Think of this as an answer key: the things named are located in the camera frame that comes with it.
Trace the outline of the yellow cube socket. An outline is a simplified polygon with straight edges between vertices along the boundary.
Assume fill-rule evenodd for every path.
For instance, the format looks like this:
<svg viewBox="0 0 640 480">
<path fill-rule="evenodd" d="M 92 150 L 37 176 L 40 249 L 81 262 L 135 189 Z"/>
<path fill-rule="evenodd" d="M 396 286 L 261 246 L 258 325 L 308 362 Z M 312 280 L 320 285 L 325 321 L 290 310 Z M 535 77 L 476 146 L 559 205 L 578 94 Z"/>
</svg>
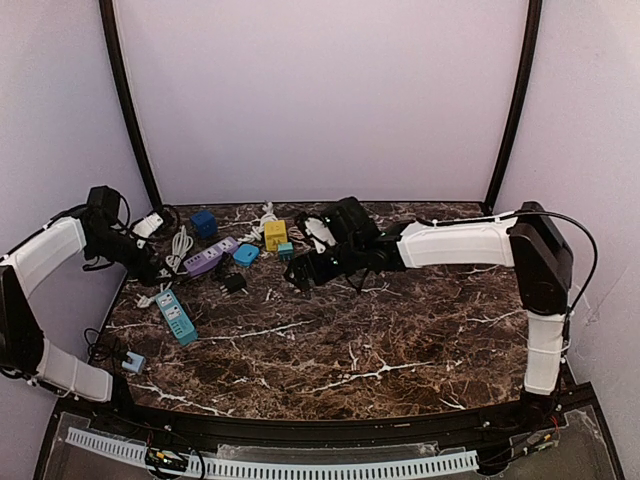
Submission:
<svg viewBox="0 0 640 480">
<path fill-rule="evenodd" d="M 280 244 L 288 242 L 286 222 L 284 220 L 268 221 L 264 224 L 264 241 L 266 250 L 276 252 Z"/>
</svg>

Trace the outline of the teal power strip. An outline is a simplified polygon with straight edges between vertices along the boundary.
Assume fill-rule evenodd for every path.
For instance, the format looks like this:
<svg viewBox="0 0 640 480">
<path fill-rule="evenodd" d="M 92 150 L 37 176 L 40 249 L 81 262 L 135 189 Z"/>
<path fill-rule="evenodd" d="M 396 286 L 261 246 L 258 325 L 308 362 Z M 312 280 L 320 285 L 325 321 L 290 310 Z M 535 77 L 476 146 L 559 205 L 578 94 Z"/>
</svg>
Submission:
<svg viewBox="0 0 640 480">
<path fill-rule="evenodd" d="M 196 328 L 171 289 L 157 295 L 155 302 L 181 346 L 187 346 L 198 339 Z"/>
</svg>

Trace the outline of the light blue charger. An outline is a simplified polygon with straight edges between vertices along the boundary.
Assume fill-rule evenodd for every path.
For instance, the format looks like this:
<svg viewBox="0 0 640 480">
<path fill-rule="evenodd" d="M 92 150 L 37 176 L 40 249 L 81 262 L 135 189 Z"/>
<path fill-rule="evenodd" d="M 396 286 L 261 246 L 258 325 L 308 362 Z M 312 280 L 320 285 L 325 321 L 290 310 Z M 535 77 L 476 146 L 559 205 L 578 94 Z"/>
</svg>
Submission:
<svg viewBox="0 0 640 480">
<path fill-rule="evenodd" d="M 126 371 L 140 374 L 144 369 L 145 363 L 146 359 L 144 356 L 128 351 L 121 361 L 121 367 Z"/>
</svg>

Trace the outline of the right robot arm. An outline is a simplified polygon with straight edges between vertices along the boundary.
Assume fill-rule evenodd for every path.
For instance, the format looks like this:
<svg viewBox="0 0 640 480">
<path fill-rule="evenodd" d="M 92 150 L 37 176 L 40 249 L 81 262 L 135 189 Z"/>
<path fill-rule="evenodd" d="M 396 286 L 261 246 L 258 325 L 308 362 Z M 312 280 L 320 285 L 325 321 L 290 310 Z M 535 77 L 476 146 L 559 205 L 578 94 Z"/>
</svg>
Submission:
<svg viewBox="0 0 640 480">
<path fill-rule="evenodd" d="M 416 219 L 381 230 L 355 197 L 317 214 L 301 212 L 295 224 L 312 250 L 294 256 L 284 272 L 301 291 L 357 272 L 380 274 L 435 265 L 498 265 L 514 270 L 528 318 L 525 392 L 549 396 L 569 347 L 574 255 L 555 225 L 585 227 L 530 201 L 512 212 L 454 220 Z"/>
</svg>

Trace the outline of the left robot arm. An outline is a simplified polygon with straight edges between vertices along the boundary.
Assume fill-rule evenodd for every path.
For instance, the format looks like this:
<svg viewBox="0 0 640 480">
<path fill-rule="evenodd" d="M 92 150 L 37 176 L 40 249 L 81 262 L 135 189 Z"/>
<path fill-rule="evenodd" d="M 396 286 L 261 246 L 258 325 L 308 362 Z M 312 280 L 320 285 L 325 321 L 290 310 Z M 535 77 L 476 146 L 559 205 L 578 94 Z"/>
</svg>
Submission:
<svg viewBox="0 0 640 480">
<path fill-rule="evenodd" d="M 31 294 L 55 270 L 82 254 L 85 270 L 113 264 L 154 286 L 167 266 L 150 245 L 164 224 L 152 213 L 130 219 L 125 198 L 109 186 L 96 186 L 85 203 L 50 219 L 1 258 L 1 372 L 61 396 L 96 403 L 112 401 L 122 380 L 55 346 L 40 328 L 29 304 Z"/>
</svg>

